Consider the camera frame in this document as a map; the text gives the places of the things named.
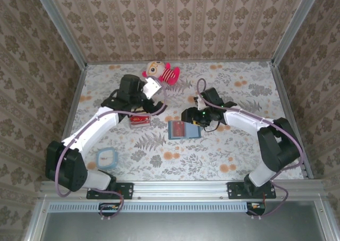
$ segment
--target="red box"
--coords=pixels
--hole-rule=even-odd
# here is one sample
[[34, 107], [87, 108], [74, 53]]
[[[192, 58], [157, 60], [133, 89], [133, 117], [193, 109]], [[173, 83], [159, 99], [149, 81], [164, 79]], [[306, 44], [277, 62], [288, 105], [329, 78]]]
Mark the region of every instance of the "red box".
[[[135, 113], [147, 114], [143, 108], [137, 109]], [[151, 117], [131, 116], [129, 117], [129, 124], [130, 128], [148, 127], [151, 125]]]

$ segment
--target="doll face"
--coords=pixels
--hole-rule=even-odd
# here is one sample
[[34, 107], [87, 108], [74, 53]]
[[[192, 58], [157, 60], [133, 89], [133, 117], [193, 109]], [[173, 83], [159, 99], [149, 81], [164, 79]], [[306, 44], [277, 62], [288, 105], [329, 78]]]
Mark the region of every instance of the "doll face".
[[147, 75], [160, 76], [165, 69], [165, 64], [161, 61], [150, 62], [147, 66]]

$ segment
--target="ventilation slot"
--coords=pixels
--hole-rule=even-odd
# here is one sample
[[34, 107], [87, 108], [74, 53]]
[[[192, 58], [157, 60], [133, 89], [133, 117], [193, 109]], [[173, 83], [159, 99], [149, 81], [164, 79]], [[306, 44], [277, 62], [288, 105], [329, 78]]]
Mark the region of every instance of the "ventilation slot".
[[[50, 203], [49, 213], [70, 212], [99, 212], [99, 202], [53, 202]], [[187, 203], [157, 203], [157, 202], [132, 202], [124, 203], [122, 212], [246, 212], [246, 202], [187, 202]]]

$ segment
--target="aluminum frame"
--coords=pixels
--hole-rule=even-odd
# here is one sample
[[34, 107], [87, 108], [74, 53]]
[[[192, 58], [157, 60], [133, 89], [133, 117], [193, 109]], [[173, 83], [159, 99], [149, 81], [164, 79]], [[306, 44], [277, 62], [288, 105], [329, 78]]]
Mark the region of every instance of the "aluminum frame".
[[313, 176], [313, 173], [312, 173], [312, 169], [310, 167], [310, 163], [309, 163], [308, 157], [306, 155], [306, 152], [305, 152], [305, 149], [304, 149], [304, 146], [303, 146], [302, 138], [301, 138], [298, 126], [296, 124], [294, 114], [293, 114], [291, 105], [289, 103], [287, 92], [285, 90], [285, 86], [283, 84], [283, 81], [282, 81], [280, 71], [278, 69], [277, 64], [272, 64], [270, 66], [270, 69], [271, 69], [271, 72], [273, 74], [273, 79], [274, 79], [274, 82], [275, 82], [275, 85], [276, 85], [276, 88], [277, 88], [278, 96], [279, 96], [280, 101], [281, 101], [283, 112], [284, 112], [287, 120], [291, 124], [292, 129], [295, 132], [295, 135], [296, 135], [296, 137], [297, 137], [297, 139], [298, 139], [298, 141], [299, 141], [299, 143], [302, 147], [303, 153], [304, 153], [305, 160], [303, 162], [303, 166], [305, 167], [305, 169], [302, 168], [302, 171], [305, 171], [307, 173], [307, 177], [309, 179], [313, 179], [314, 176]]
[[294, 16], [285, 31], [285, 34], [283, 35], [273, 54], [272, 59], [275, 64], [280, 64], [283, 56], [291, 45], [299, 28], [302, 26], [302, 23], [312, 8], [314, 2], [315, 0], [301, 0], [299, 7], [297, 7]]
[[71, 31], [67, 26], [67, 22], [62, 18], [55, 2], [53, 0], [40, 0], [43, 7], [45, 8], [48, 16], [53, 21], [53, 24], [57, 28], [59, 34], [62, 36], [63, 41], [67, 45], [69, 51], [71, 52], [74, 60], [79, 66], [80, 70], [83, 72], [86, 68], [86, 57], [80, 50], [77, 40], [73, 37]]
[[77, 113], [77, 108], [78, 108], [81, 92], [83, 90], [83, 86], [85, 83], [86, 74], [87, 74], [87, 69], [85, 69], [83, 72], [80, 73], [79, 81], [78, 81], [78, 84], [76, 86], [76, 90], [73, 96], [70, 112], [69, 112], [69, 115], [67, 116], [67, 121], [65, 124], [62, 140], [68, 138], [71, 135], [73, 121], [75, 118], [75, 114]]
[[[132, 200], [138, 202], [252, 202], [259, 200], [229, 200], [225, 181], [129, 181], [134, 183]], [[327, 194], [321, 180], [275, 180], [275, 183], [289, 192], [288, 201], [313, 201], [318, 211], [319, 220], [327, 241], [339, 239], [338, 227], [333, 212], [327, 201]], [[59, 197], [52, 181], [42, 183], [38, 203], [33, 213], [25, 241], [39, 241], [43, 233], [51, 202], [108, 202], [108, 200], [87, 200], [86, 189], [71, 193], [66, 198]], [[276, 189], [281, 201], [285, 193]]]

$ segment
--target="patterned fabric surface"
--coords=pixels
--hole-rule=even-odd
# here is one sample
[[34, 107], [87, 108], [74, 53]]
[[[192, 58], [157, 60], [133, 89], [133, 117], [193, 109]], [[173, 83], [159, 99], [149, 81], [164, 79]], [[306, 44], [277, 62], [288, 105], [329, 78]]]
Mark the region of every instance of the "patterned fabric surface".
[[269, 59], [301, 0], [54, 0], [88, 62]]
[[[283, 117], [275, 83], [267, 62], [174, 63], [180, 67], [178, 83], [166, 91], [168, 108], [152, 117], [152, 127], [130, 129], [125, 118], [111, 129], [86, 157], [89, 169], [95, 167], [96, 153], [113, 147], [118, 166], [111, 170], [118, 180], [227, 180], [243, 179], [260, 162], [257, 138], [243, 130], [221, 125], [214, 132], [202, 131], [202, 138], [168, 139], [168, 120], [180, 119], [181, 112], [194, 106], [196, 82], [203, 77], [207, 88], [214, 86], [224, 102], [234, 101], [244, 109], [264, 117]], [[73, 132], [86, 123], [101, 102], [118, 88], [122, 75], [141, 77], [146, 64], [90, 65], [73, 124]], [[162, 100], [156, 96], [155, 101]], [[216, 123], [207, 128], [212, 130]], [[302, 178], [295, 169], [280, 175]]]
[[340, 220], [340, 0], [316, 0], [279, 69], [313, 173]]
[[39, 0], [0, 0], [0, 240], [20, 240], [80, 70]]

